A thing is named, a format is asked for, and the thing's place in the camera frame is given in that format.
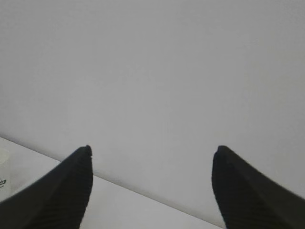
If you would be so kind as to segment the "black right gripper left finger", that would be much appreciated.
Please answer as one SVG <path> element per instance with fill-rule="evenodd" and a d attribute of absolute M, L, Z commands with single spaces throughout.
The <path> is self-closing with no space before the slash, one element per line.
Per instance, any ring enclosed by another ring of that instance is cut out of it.
<path fill-rule="evenodd" d="M 93 186 L 92 149 L 82 146 L 0 203 L 2 229 L 78 229 Z"/>

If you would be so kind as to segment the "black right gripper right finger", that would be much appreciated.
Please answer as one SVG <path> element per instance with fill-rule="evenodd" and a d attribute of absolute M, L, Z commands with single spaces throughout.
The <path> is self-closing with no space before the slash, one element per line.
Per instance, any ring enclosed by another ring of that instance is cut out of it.
<path fill-rule="evenodd" d="M 303 229 L 305 200 L 227 146 L 213 156 L 212 188 L 227 229 Z"/>

